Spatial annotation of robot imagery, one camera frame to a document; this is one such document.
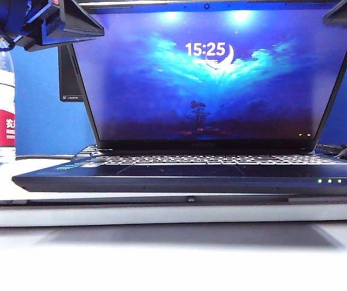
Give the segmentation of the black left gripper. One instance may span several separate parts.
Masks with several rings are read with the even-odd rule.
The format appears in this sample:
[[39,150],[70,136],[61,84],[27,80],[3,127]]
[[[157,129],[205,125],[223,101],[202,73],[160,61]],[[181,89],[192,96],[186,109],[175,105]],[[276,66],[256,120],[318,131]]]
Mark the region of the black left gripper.
[[104,27],[76,1],[0,1],[0,52],[24,42],[44,44],[44,38],[60,19],[60,34],[65,38],[104,36]]

